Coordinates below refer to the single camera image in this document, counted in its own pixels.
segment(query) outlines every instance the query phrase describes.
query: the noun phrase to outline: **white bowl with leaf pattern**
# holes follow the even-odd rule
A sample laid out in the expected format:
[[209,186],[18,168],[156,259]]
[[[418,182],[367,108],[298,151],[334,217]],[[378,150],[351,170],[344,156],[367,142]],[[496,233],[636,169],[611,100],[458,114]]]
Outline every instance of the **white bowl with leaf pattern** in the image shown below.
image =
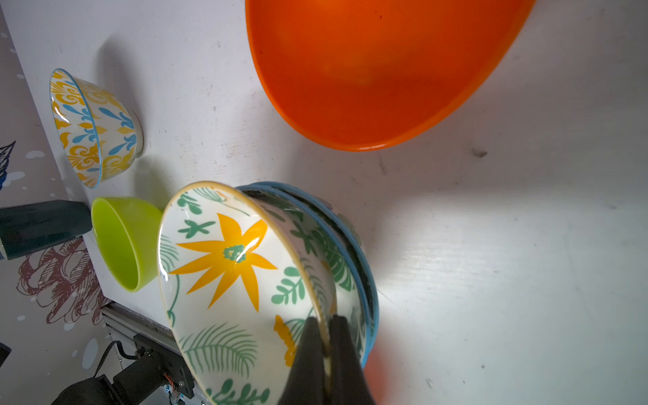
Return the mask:
[[319,245],[336,282],[338,315],[349,322],[351,339],[358,359],[364,367],[369,356],[367,341],[370,336],[369,303],[362,290],[357,269],[344,245],[334,236],[333,230],[317,214],[293,196],[264,185],[252,184],[237,187],[257,200],[278,224],[299,237],[303,244]]
[[345,245],[346,251],[354,262],[355,268],[358,270],[358,276],[360,278],[359,285],[362,285],[369,303],[369,333],[371,337],[367,345],[369,346],[369,350],[371,350],[376,342],[378,324],[380,321],[378,289],[376,288],[376,283],[374,282],[373,274],[371,273],[371,267],[369,266],[369,261],[367,260],[362,240],[351,221],[344,214],[333,208],[333,206],[326,200],[315,197],[295,186],[279,183],[277,181],[260,181],[258,183],[253,183],[250,186],[271,187],[296,198],[316,213],[318,217],[324,220],[334,231],[332,234]]
[[[329,343],[332,276],[305,268],[302,252],[241,192],[211,181],[182,188],[165,209],[157,248],[169,324],[213,403],[275,404],[304,314],[317,317]],[[278,286],[291,288],[287,303],[274,298]]]
[[142,127],[115,95],[56,69],[49,96],[61,145],[84,185],[94,189],[133,164],[144,146]]

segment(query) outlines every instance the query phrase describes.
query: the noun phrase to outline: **blue bowl rim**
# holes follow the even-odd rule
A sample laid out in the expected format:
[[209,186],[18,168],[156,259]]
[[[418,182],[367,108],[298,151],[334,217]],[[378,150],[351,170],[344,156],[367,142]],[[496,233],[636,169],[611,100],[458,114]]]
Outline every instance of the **blue bowl rim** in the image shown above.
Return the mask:
[[351,243],[351,246],[355,249],[356,255],[360,260],[360,264],[367,270],[365,274],[367,275],[367,279],[369,281],[369,289],[371,290],[373,302],[375,303],[375,307],[374,307],[375,333],[373,334],[371,339],[371,348],[373,348],[373,345],[376,343],[376,337],[378,336],[378,324],[380,319],[380,309],[378,307],[378,289],[376,288],[376,283],[373,279],[373,274],[371,273],[371,267],[369,265],[369,262],[367,261],[367,257],[364,255],[364,252],[362,251],[362,248],[360,247],[358,241],[353,236],[353,232],[351,232],[347,224],[342,222],[342,220],[340,220],[338,216],[333,211],[331,211],[331,209],[329,209],[324,203],[322,203],[322,201],[320,201],[318,198],[305,192],[302,189],[298,189],[297,187],[291,186],[289,184],[279,183],[278,181],[258,181],[256,183],[252,183],[251,185],[271,187],[273,189],[279,189],[287,194],[290,194],[292,192],[294,194],[303,197],[304,199],[308,200],[308,202],[315,205],[326,216],[328,216],[344,232],[345,236]]
[[[97,125],[95,124],[95,119],[92,117],[92,110],[90,109],[90,104],[87,103],[86,96],[83,95],[83,91],[81,91],[81,87],[79,87],[79,85],[76,83],[76,80],[75,80],[74,76],[70,75],[70,73],[68,71],[66,71],[65,69],[61,69],[60,67],[57,67],[56,69],[54,69],[52,71],[52,74],[49,75],[49,83],[52,82],[52,76],[54,76],[54,74],[57,71],[61,71],[61,72],[65,73],[72,80],[72,83],[76,87],[76,89],[79,90],[79,94],[81,95],[81,98],[83,99],[83,102],[86,103],[86,107],[87,107],[88,112],[90,112],[90,121],[92,121],[92,127],[95,129],[95,132],[97,132]],[[50,91],[48,91],[48,93],[49,93],[49,105],[51,107],[52,106],[52,91],[51,91],[51,89],[50,89]],[[51,108],[51,110],[52,110],[52,118],[56,119],[56,117],[54,116],[54,109]],[[56,133],[58,133],[58,141],[60,142],[61,141],[61,134],[58,131],[58,129],[56,130]],[[101,177],[102,177],[103,166],[104,166],[104,158],[102,157],[102,154],[101,154],[101,146],[99,145],[99,135],[98,134],[95,137],[95,143],[97,144],[97,154],[99,155],[99,179],[97,180],[97,184],[95,184],[94,187],[88,187],[89,189],[96,189],[97,187],[99,187],[99,183],[101,183]]]
[[258,190],[258,191],[266,191],[266,192],[270,192],[272,194],[276,194],[278,197],[281,197],[281,198],[289,201],[290,203],[294,204],[297,208],[304,211],[304,213],[306,213],[311,218],[313,218],[313,220],[317,223],[317,225],[319,225],[320,227],[322,227],[322,229],[324,229],[326,232],[329,233],[329,236],[333,240],[333,243],[335,243],[335,246],[337,247],[337,249],[342,254],[342,257],[344,258],[344,261],[347,263],[347,265],[349,265],[349,269],[351,271],[351,274],[353,275],[353,279],[356,282],[356,290],[358,291],[358,294],[360,296],[360,302],[362,302],[363,310],[365,312],[365,329],[367,331],[366,332],[367,341],[365,342],[365,352],[364,352],[364,354],[362,356],[362,360],[360,362],[361,366],[364,368],[365,364],[367,363],[367,359],[369,357],[369,352],[371,351],[371,349],[373,349],[373,342],[371,342],[372,343],[371,345],[369,344],[370,341],[371,341],[371,338],[372,338],[371,324],[370,324],[371,321],[369,320],[369,302],[367,301],[366,296],[360,290],[362,288],[362,282],[360,280],[360,276],[358,275],[358,270],[356,269],[356,266],[353,264],[353,261],[351,260],[351,257],[349,256],[349,253],[342,246],[342,243],[340,242],[338,237],[335,236],[335,235],[331,235],[333,230],[315,212],[313,212],[313,210],[308,208],[303,202],[299,201],[297,198],[294,198],[293,196],[291,196],[287,192],[275,189],[275,188],[267,186],[267,185],[258,184],[258,183],[240,186],[240,187],[237,187],[237,189],[240,190],[240,191],[243,191],[243,192],[248,191],[248,190],[250,190],[250,191]]

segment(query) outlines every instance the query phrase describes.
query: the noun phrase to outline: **lime green bowl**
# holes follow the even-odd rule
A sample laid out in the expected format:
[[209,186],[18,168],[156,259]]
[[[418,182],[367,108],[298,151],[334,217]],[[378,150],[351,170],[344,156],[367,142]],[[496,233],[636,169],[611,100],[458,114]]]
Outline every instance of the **lime green bowl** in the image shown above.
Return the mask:
[[99,197],[91,216],[99,251],[126,291],[138,291],[156,277],[159,209],[139,198]]

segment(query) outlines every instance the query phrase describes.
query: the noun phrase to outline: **bowl rim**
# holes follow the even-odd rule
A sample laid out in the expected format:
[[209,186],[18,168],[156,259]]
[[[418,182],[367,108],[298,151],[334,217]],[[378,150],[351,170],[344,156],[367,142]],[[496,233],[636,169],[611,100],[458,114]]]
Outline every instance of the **bowl rim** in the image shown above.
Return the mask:
[[[263,212],[261,207],[259,207],[250,197],[246,196],[243,192],[236,190],[234,187],[230,187],[226,184],[219,183],[217,181],[208,181],[208,180],[203,180],[203,181],[196,181],[194,183],[190,183],[184,187],[182,187],[177,193],[175,193],[171,199],[168,201],[167,206],[164,208],[164,211],[162,212],[162,219],[160,221],[160,226],[157,231],[157,246],[156,246],[156,262],[157,262],[157,280],[158,280],[158,286],[160,289],[160,294],[164,296],[164,291],[163,291],[163,286],[162,286],[162,277],[163,274],[166,273],[164,269],[160,266],[160,242],[162,238],[162,229],[165,223],[165,217],[171,208],[171,205],[176,202],[176,200],[185,192],[191,191],[193,189],[197,189],[199,187],[208,187],[211,189],[215,190],[221,190],[221,191],[226,191],[230,194],[232,194],[234,197],[239,198],[242,202],[244,202],[249,208],[251,208],[255,214],[259,215],[261,219],[266,222],[266,225],[268,225],[269,228],[272,229],[272,231],[277,235],[277,238],[279,239],[279,242],[283,245],[284,249],[288,252],[290,255],[293,265],[297,268],[299,271],[299,274],[302,276],[304,280],[308,280],[308,273],[304,269],[303,265],[301,264],[301,261],[299,260],[299,255],[295,252],[295,249],[292,247],[290,244],[290,241],[287,239],[286,235],[283,234],[283,231],[279,229],[279,227],[272,221],[270,216]],[[318,326],[319,326],[319,333],[321,334],[322,337],[322,342],[325,346],[325,349],[328,351],[330,349],[330,337],[329,337],[329,326],[326,325],[326,319],[323,316],[325,312],[322,310],[322,308],[319,307],[319,303],[317,299],[314,299],[315,297],[315,292],[313,291],[313,286],[310,284],[310,282],[304,283],[304,287],[308,290],[308,298],[311,300],[313,307],[315,308],[315,313],[317,315],[318,319]],[[167,304],[162,298],[162,303],[165,307],[165,310],[168,310]],[[173,331],[174,327],[169,324],[169,327]]]
[[261,81],[261,86],[266,92],[266,95],[270,99],[270,102],[277,110],[279,115],[290,125],[295,131],[299,132],[301,135],[310,139],[313,142],[319,143],[320,145],[326,146],[328,148],[337,149],[337,150],[346,150],[349,152],[363,152],[367,150],[378,150],[383,148],[389,148],[391,146],[398,145],[405,141],[422,134],[423,132],[429,130],[436,124],[440,123],[446,119],[452,112],[458,109],[468,98],[475,92],[477,89],[486,81],[486,79],[491,75],[495,70],[497,65],[500,63],[502,58],[506,55],[506,52],[509,50],[518,34],[522,30],[524,23],[526,22],[531,9],[535,4],[536,0],[522,0],[520,2],[520,9],[518,13],[511,19],[511,26],[505,35],[500,39],[500,42],[495,46],[491,57],[484,62],[481,68],[477,73],[466,83],[463,89],[457,93],[454,98],[450,99],[444,107],[434,113],[431,117],[427,118],[422,123],[410,128],[409,130],[402,132],[401,134],[390,137],[380,143],[369,142],[369,143],[341,143],[337,141],[331,141],[325,137],[318,136],[314,133],[306,131],[293,119],[291,119],[288,114],[281,107],[281,104],[275,98],[268,87],[268,81],[264,77],[261,68],[259,67],[259,61],[257,59],[257,47],[253,40],[252,28],[250,24],[250,4],[258,0],[246,0],[245,2],[245,15],[246,15],[246,28],[248,32],[248,43],[249,49],[252,53],[252,62],[254,62],[254,68],[257,71],[259,80]]
[[[106,207],[110,208],[112,213],[119,220],[120,225],[124,229],[124,233],[126,233],[126,236],[128,237],[128,243],[130,244],[131,250],[133,251],[133,256],[135,257],[135,267],[137,267],[137,284],[133,288],[131,288],[129,286],[126,286],[124,284],[124,282],[122,281],[122,279],[120,277],[116,276],[115,272],[110,268],[110,266],[108,266],[108,263],[106,263],[106,266],[108,267],[108,270],[110,271],[110,273],[113,275],[113,278],[115,280],[117,280],[117,282],[119,283],[119,285],[122,286],[123,289],[125,289],[128,292],[137,292],[137,291],[140,291],[142,289],[142,287],[144,286],[144,284],[142,283],[142,276],[143,276],[142,272],[143,272],[144,266],[143,266],[143,263],[142,263],[141,254],[137,251],[137,249],[135,249],[135,244],[133,243],[133,236],[129,232],[128,227],[126,227],[126,224],[124,223],[124,219],[122,218],[122,216],[119,214],[119,212],[115,209],[115,207],[112,204],[112,200],[115,199],[115,198],[132,199],[132,198],[137,198],[137,197],[97,197],[92,201],[92,204],[90,205],[90,219],[94,220],[95,213],[96,213],[95,206],[97,206],[98,204],[105,204]],[[102,258],[104,258],[104,254],[103,254],[104,250],[102,249],[102,244],[100,242],[100,240],[102,240],[102,238],[100,238],[97,235],[97,229],[94,226],[94,223],[93,223],[93,226],[92,226],[92,234],[95,237],[95,242],[97,243],[97,247],[99,248],[99,253],[101,253]]]
[[356,252],[356,256],[358,257],[360,264],[369,270],[368,272],[365,272],[365,274],[367,275],[367,280],[369,281],[369,290],[371,291],[373,302],[375,303],[374,316],[373,316],[374,319],[373,329],[375,333],[373,334],[371,339],[371,348],[373,348],[373,345],[376,343],[376,337],[378,336],[378,324],[380,323],[380,305],[378,302],[378,288],[376,287],[376,283],[373,279],[373,274],[371,273],[371,267],[369,265],[369,261],[367,260],[367,257],[365,256],[364,252],[362,251],[362,248],[358,244],[358,241],[353,237],[353,233],[351,232],[347,224],[345,224],[342,220],[340,220],[338,216],[335,215],[335,213],[331,211],[317,197],[305,192],[304,190],[298,187],[286,183],[280,183],[278,181],[258,181],[256,183],[252,183],[252,185],[264,185],[271,188],[277,187],[278,189],[282,190],[287,194],[294,192],[295,194],[303,196],[305,199],[308,200],[308,202],[315,205],[316,208],[322,211],[324,215],[328,216],[331,220],[333,220],[333,222],[335,222],[335,224],[346,234],[349,243],[351,243],[352,247]]
[[[252,183],[248,185],[243,185],[237,187],[238,190],[245,191],[245,190],[261,190],[261,191],[267,191],[271,192],[273,194],[278,195],[279,197],[288,200],[290,203],[294,204],[297,208],[300,210],[304,211],[304,213],[308,214],[313,218],[315,223],[322,227],[324,231],[331,230],[331,227],[324,222],[322,218],[320,218],[313,210],[308,208],[306,204],[303,202],[299,201],[297,198],[291,196],[287,192],[280,190],[280,189],[275,189],[274,187],[271,187],[269,185],[264,185],[264,184],[259,184],[259,183]],[[349,266],[349,270],[351,271],[351,274],[353,275],[353,281],[356,283],[356,289],[358,290],[358,295],[360,296],[360,302],[362,304],[362,310],[365,312],[365,328],[366,328],[366,342],[365,342],[365,351],[364,354],[362,355],[362,359],[360,359],[360,365],[364,368],[365,364],[367,363],[367,359],[369,357],[369,352],[373,348],[373,345],[370,347],[369,342],[371,342],[371,321],[369,320],[369,302],[367,301],[367,297],[365,294],[362,292],[360,293],[360,288],[362,287],[362,281],[360,280],[360,276],[358,275],[358,269],[356,269],[355,264],[353,264],[353,261],[351,260],[351,257],[349,256],[349,252],[347,252],[346,249],[343,248],[341,245],[341,242],[337,237],[331,236],[331,239],[333,240],[333,243],[335,244],[336,248],[340,251],[342,254],[342,257],[344,258],[344,261],[347,263]]]
[[[79,87],[78,83],[76,83],[76,80],[75,80],[74,76],[70,75],[70,73],[68,71],[66,71],[65,69],[61,69],[60,67],[57,67],[56,69],[54,69],[52,71],[52,74],[49,76],[49,84],[50,84],[50,87],[49,87],[49,105],[50,105],[50,110],[52,110],[52,118],[56,119],[56,117],[54,116],[54,106],[52,104],[54,101],[53,101],[53,97],[52,97],[52,86],[51,86],[51,84],[52,84],[52,80],[54,78],[54,74],[57,71],[61,71],[61,72],[65,73],[72,80],[72,83],[76,87],[76,89],[79,90],[79,95],[81,96],[83,101],[86,103],[86,107],[87,107],[88,111],[90,112],[90,121],[92,122],[92,127],[94,128],[95,133],[96,133],[97,132],[97,125],[95,124],[95,119],[93,117],[92,108],[90,108],[90,104],[87,103],[86,96],[83,94],[83,91],[81,91],[81,87]],[[61,142],[61,130],[59,130],[57,128],[56,132],[58,132],[58,141]],[[97,136],[95,138],[95,144],[97,145],[97,155],[99,156],[99,177],[97,178],[97,184],[95,184],[93,187],[90,187],[90,186],[87,186],[83,181],[81,182],[84,185],[86,185],[86,187],[88,187],[89,189],[96,189],[97,187],[99,187],[99,183],[101,183],[101,177],[102,177],[102,174],[103,174],[104,158],[102,157],[102,154],[101,154],[101,145],[99,145],[99,134],[98,133],[97,133]],[[72,169],[74,170],[75,173],[79,173],[79,171],[75,167],[72,167]]]

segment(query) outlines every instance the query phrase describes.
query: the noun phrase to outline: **floral wallpaper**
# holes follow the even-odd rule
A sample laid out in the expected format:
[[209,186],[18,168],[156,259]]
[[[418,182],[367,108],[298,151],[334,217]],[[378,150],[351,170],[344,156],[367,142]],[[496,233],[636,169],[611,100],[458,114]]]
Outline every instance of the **floral wallpaper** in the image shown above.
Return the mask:
[[[67,200],[18,56],[0,10],[0,208]],[[111,340],[100,313],[107,301],[82,238],[0,259],[0,343],[11,348],[0,404],[50,404],[91,377]],[[120,370],[108,356],[100,374]]]
[[109,300],[101,292],[83,238],[26,256],[18,272],[16,288],[50,310],[47,323],[62,318],[72,323],[88,314],[95,325],[101,320],[100,309]]

